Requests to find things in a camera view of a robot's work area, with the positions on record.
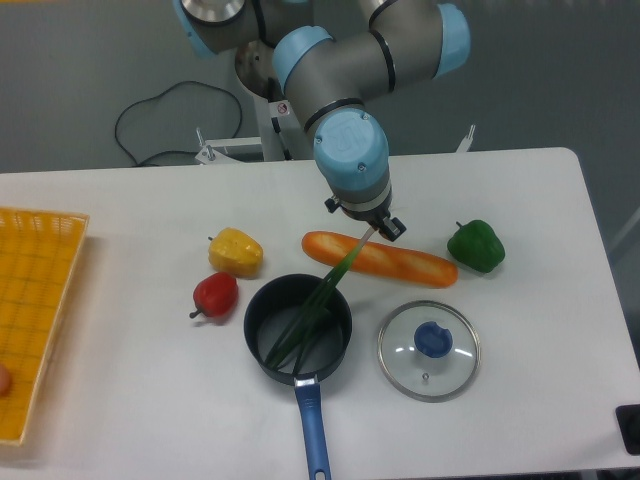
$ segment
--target green onion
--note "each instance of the green onion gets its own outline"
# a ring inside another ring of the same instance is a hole
[[[342,280],[342,277],[349,271],[353,261],[356,259],[364,244],[371,238],[376,230],[370,227],[364,236],[331,271],[322,279],[320,284],[313,290],[311,295],[307,297],[300,307],[294,318],[282,331],[276,342],[269,350],[265,359],[265,364],[269,368],[280,369],[284,365],[282,362],[291,355],[291,353],[299,348],[296,363],[294,365],[294,374],[298,373],[302,356],[306,347],[312,342],[321,331],[323,320],[327,317],[326,306],[333,292]]]

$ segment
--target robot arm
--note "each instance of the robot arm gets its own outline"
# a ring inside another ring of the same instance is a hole
[[[389,212],[389,145],[364,102],[464,64],[470,35],[462,13],[424,0],[359,0],[369,31],[335,41],[322,27],[309,26],[312,11],[306,1],[174,1],[211,49],[257,38],[277,43],[273,67],[333,192],[326,202],[329,211],[341,208],[385,238],[397,239],[405,227]],[[188,7],[207,2],[233,6],[229,11],[235,14],[216,14],[222,22],[203,23],[206,15]]]

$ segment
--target pot lid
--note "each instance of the pot lid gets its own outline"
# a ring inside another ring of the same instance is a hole
[[[378,360],[405,395],[441,402],[460,394],[480,364],[478,334],[454,308],[433,301],[407,303],[385,320]]]

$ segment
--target green bell pepper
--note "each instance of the green bell pepper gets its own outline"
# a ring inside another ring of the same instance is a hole
[[[482,273],[491,272],[504,260],[504,246],[488,223],[472,220],[456,224],[459,229],[447,242],[453,258]]]

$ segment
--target blue lid knob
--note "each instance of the blue lid knob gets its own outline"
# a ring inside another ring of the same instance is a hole
[[[436,322],[426,322],[416,329],[413,341],[419,352],[431,358],[441,358],[451,351],[453,337]]]
[[[436,77],[464,65],[471,51],[471,34],[464,15],[450,3],[438,5],[442,16],[442,51]]]

